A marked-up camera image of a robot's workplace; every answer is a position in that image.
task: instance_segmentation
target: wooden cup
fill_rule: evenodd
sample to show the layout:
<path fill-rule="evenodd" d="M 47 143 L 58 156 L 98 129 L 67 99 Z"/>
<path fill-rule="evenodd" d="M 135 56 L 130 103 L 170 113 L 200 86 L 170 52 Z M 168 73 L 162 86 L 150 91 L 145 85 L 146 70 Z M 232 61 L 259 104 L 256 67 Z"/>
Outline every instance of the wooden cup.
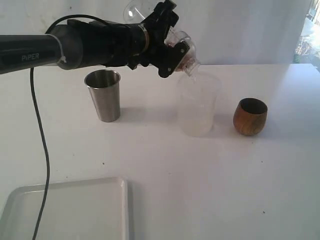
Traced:
<path fill-rule="evenodd" d="M 245 98 L 239 102 L 233 116 L 233 125 L 242 135 L 253 136 L 262 131 L 267 120 L 267 105 L 255 98 Z"/>

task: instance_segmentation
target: white table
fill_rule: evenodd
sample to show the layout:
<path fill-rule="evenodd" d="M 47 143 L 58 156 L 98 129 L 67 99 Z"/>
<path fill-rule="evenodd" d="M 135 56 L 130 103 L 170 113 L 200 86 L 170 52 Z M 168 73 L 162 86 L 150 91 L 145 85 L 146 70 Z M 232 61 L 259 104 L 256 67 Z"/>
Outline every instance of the white table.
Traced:
<path fill-rule="evenodd" d="M 176 84 L 153 67 L 121 73 L 121 118 L 98 120 L 83 81 L 102 67 L 35 69 L 51 182 L 129 180 L 134 240 L 318 240 L 320 74 L 309 64 L 202 66 L 222 81 L 202 138 L 176 123 Z M 269 108 L 264 131 L 239 135 L 240 99 Z M 29 72 L 0 76 L 0 209 L 19 186 L 45 182 Z"/>

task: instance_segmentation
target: stainless steel cup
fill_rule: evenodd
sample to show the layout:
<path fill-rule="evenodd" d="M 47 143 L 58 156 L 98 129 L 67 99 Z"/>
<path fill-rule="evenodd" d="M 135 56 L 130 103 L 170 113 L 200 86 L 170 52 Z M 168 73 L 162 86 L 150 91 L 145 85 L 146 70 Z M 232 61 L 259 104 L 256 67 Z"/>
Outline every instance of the stainless steel cup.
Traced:
<path fill-rule="evenodd" d="M 84 79 L 96 113 L 103 122 L 110 123 L 120 117 L 119 81 L 120 74 L 113 70 L 94 71 Z"/>

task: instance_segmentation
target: robotic arm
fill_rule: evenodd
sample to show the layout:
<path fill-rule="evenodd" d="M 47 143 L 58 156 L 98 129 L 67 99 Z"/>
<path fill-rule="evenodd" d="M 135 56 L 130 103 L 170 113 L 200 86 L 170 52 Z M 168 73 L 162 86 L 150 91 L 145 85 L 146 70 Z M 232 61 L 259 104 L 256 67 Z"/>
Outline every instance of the robotic arm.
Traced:
<path fill-rule="evenodd" d="M 159 2 L 153 13 L 137 24 L 69 19 L 45 35 L 0 36 L 0 74 L 47 64 L 65 70 L 94 65 L 134 70 L 138 64 L 152 64 L 167 78 L 190 49 L 185 41 L 165 44 L 170 27 L 179 20 L 175 7 L 171 0 Z"/>

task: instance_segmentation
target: white wall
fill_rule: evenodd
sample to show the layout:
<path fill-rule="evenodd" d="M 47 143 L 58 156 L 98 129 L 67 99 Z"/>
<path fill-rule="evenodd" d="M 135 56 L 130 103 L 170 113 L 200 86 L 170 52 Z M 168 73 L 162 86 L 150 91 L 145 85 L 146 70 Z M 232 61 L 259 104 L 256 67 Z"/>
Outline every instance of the white wall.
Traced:
<path fill-rule="evenodd" d="M 178 26 L 194 40 L 203 64 L 268 64 L 292 62 L 311 0 L 174 1 Z M 128 2 L 1 0 L 0 33 L 43 33 L 54 20 L 69 14 L 123 22 Z"/>

